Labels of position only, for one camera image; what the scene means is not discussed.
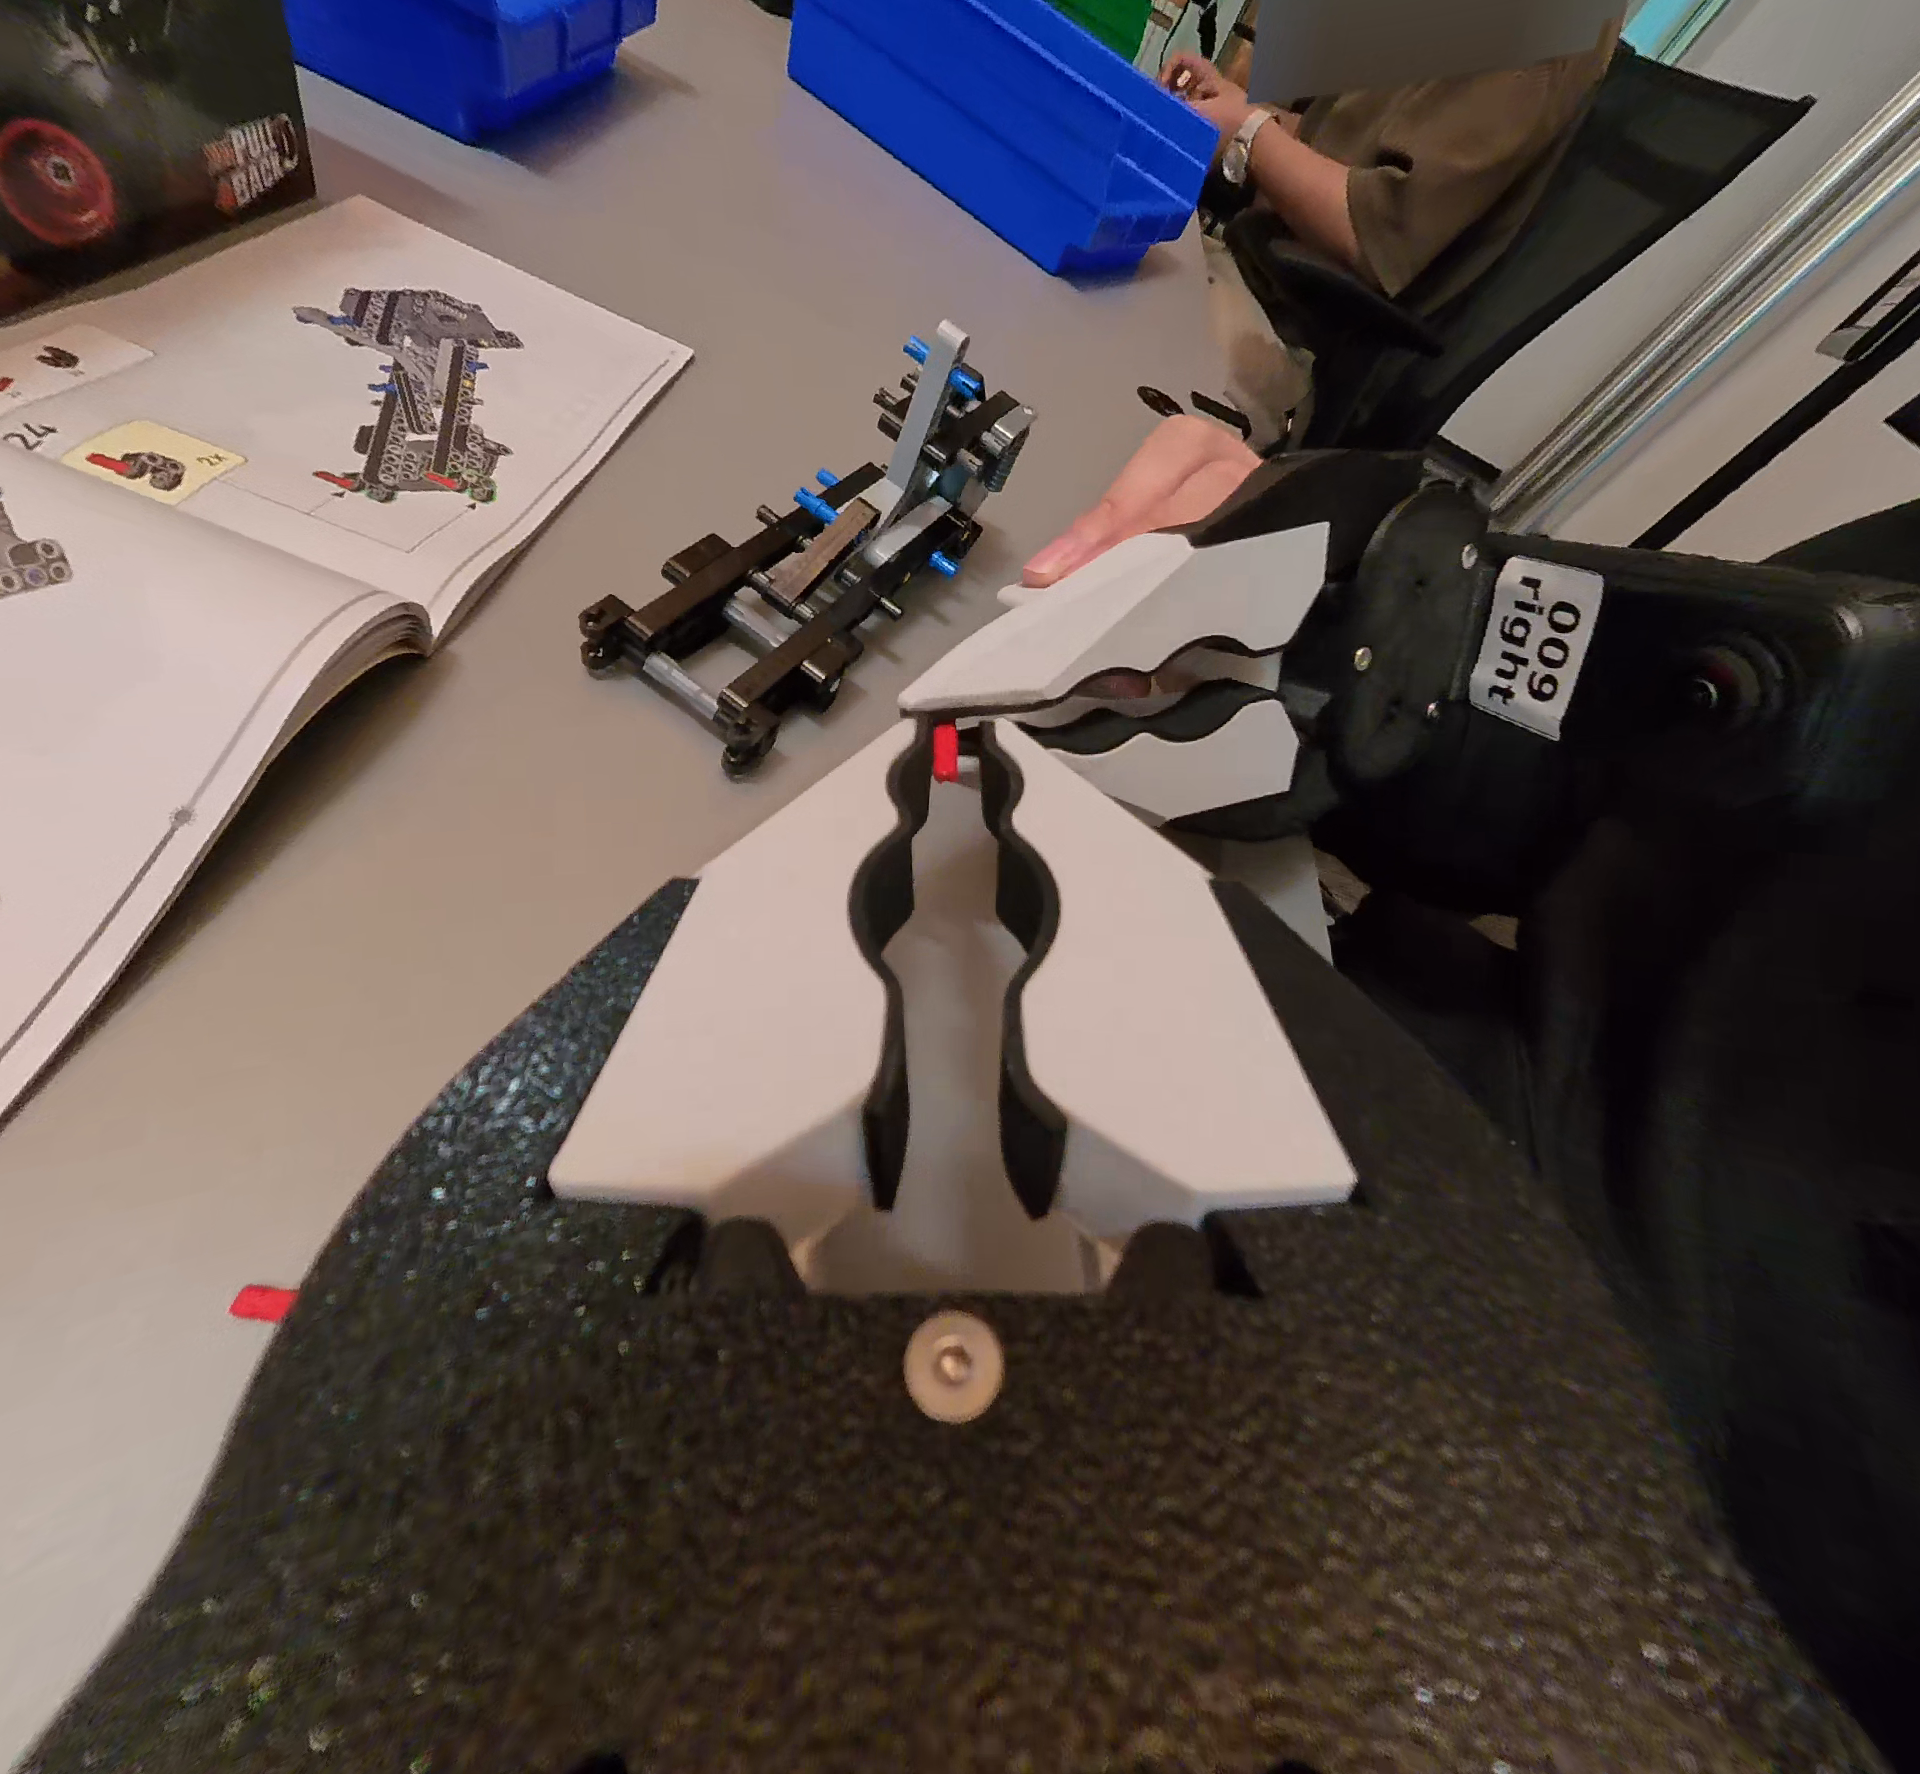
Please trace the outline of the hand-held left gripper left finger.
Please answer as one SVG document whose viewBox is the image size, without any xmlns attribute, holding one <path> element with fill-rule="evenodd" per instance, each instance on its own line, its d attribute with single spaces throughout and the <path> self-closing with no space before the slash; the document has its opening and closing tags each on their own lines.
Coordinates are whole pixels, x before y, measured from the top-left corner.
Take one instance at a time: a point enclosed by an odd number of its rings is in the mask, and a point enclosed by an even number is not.
<svg viewBox="0 0 1920 1774">
<path fill-rule="evenodd" d="M 900 721 L 715 857 L 549 1167 L 554 1198 L 756 1220 L 814 1285 L 930 1285 L 900 1217 L 930 737 Z"/>
</svg>

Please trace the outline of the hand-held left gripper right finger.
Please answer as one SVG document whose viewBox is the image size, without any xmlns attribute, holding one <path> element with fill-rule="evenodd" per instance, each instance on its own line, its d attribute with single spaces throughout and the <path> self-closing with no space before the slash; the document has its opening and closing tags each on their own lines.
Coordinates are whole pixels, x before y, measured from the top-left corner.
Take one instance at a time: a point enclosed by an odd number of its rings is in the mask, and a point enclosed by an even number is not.
<svg viewBox="0 0 1920 1774">
<path fill-rule="evenodd" d="M 1089 1292 L 1149 1227 L 1351 1202 L 1358 1167 L 1253 954 L 1298 935 L 1013 721 L 982 728 L 982 816 L 1021 952 L 983 1285 Z"/>
</svg>

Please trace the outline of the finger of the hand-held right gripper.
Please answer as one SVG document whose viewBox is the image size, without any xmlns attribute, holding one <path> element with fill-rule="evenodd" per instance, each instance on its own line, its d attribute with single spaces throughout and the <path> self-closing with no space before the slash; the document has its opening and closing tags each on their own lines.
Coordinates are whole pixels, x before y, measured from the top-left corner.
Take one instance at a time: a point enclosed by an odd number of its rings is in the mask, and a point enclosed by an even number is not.
<svg viewBox="0 0 1920 1774">
<path fill-rule="evenodd" d="M 1098 676 L 1151 676 L 1203 645 L 1276 655 L 1328 579 L 1330 539 L 1326 520 L 1217 547 L 1158 532 L 1053 586 L 1002 586 L 998 614 L 909 683 L 898 712 L 1065 728 L 1101 707 Z"/>
<path fill-rule="evenodd" d="M 1037 726 L 1042 747 L 1114 801 L 1256 801 L 1285 793 L 1298 734 L 1276 693 L 1185 693 L 1159 712 L 1097 707 Z"/>
</svg>

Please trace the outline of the grey desk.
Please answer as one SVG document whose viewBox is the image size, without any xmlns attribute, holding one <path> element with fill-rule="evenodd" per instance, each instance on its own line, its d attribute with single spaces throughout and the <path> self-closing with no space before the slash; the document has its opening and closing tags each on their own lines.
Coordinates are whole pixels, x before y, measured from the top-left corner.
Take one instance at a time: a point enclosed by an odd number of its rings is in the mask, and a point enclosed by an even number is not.
<svg viewBox="0 0 1920 1774">
<path fill-rule="evenodd" d="M 1147 433 L 1139 385 L 1219 390 L 1193 229 L 1132 279 L 1049 279 L 786 55 L 746 0 L 660 0 L 610 84 L 494 148 L 301 76 L 327 201 L 384 203 L 696 362 L 442 655 L 288 747 L 4 1129 L 4 1770 L 138 1608 L 287 1335 L 231 1299 L 307 1284 L 498 1031 L 887 723 Z M 937 320 L 1040 416 L 995 535 L 731 784 L 673 705 L 584 672 L 577 612 L 868 461 L 872 392 Z"/>
</svg>

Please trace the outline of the person's right hand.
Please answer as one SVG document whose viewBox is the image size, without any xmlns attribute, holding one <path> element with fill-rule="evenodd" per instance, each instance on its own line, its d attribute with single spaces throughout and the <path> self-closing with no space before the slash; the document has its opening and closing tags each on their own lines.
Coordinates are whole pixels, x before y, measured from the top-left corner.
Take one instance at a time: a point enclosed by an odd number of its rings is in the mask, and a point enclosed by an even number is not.
<svg viewBox="0 0 1920 1774">
<path fill-rule="evenodd" d="M 1201 522 L 1261 466 L 1231 427 L 1166 417 L 1108 491 L 1024 562 L 1021 586 L 1053 586 L 1128 539 Z"/>
</svg>

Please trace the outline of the black toy brick chassis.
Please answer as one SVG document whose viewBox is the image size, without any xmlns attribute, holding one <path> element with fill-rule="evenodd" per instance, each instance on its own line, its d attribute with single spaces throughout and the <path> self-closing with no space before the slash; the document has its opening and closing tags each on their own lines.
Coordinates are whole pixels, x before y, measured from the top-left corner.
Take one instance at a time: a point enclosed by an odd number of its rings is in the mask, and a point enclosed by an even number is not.
<svg viewBox="0 0 1920 1774">
<path fill-rule="evenodd" d="M 1015 472 L 1036 416 L 967 349 L 949 321 L 904 343 L 900 386 L 873 398 L 893 443 L 883 465 L 822 472 L 787 507 L 761 507 L 743 543 L 703 535 L 644 605 L 607 596 L 586 609 L 590 675 L 639 675 L 717 737 L 729 779 L 760 770 L 791 713 L 832 705 L 877 614 L 900 618 L 913 585 L 959 575 Z"/>
</svg>

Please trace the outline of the metal pole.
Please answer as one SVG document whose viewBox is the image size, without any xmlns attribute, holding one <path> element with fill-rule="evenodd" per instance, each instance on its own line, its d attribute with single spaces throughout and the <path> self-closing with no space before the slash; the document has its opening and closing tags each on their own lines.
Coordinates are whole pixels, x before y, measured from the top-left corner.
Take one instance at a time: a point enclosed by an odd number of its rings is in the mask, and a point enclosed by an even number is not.
<svg viewBox="0 0 1920 1774">
<path fill-rule="evenodd" d="M 1760 229 L 1524 461 L 1489 507 L 1505 532 L 1571 517 L 1587 487 L 1659 427 L 1768 318 L 1836 257 L 1918 173 L 1918 81 L 1909 81 Z"/>
</svg>

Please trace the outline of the black office chair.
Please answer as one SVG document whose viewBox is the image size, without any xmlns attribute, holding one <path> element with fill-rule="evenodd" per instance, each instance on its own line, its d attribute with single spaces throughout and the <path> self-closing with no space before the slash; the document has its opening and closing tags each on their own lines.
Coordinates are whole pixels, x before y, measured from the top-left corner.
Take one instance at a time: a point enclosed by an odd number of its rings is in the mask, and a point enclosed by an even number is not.
<svg viewBox="0 0 1920 1774">
<path fill-rule="evenodd" d="M 1422 451 L 1526 345 L 1692 220 L 1817 104 L 1618 45 L 1568 146 L 1502 250 L 1471 281 L 1422 281 L 1383 299 L 1285 237 L 1231 217 L 1226 245 L 1279 335 L 1314 361 L 1290 449 Z"/>
</svg>

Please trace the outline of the open instruction booklet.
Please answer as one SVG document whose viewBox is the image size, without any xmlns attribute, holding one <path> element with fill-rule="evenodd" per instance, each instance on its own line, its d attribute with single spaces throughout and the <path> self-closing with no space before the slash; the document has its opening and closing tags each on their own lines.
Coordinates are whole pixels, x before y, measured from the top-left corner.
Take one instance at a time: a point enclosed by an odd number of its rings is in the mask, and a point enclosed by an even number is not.
<svg viewBox="0 0 1920 1774">
<path fill-rule="evenodd" d="M 288 741 L 692 361 L 367 199 L 4 327 L 6 1115 Z"/>
</svg>

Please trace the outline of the dark toy set box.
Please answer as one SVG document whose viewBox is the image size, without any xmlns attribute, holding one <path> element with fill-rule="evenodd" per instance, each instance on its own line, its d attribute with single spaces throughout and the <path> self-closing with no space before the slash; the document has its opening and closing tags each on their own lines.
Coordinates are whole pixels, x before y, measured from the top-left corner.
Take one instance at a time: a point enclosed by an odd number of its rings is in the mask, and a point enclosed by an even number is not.
<svg viewBox="0 0 1920 1774">
<path fill-rule="evenodd" d="M 282 0 L 3 0 L 3 313 L 310 203 Z"/>
</svg>

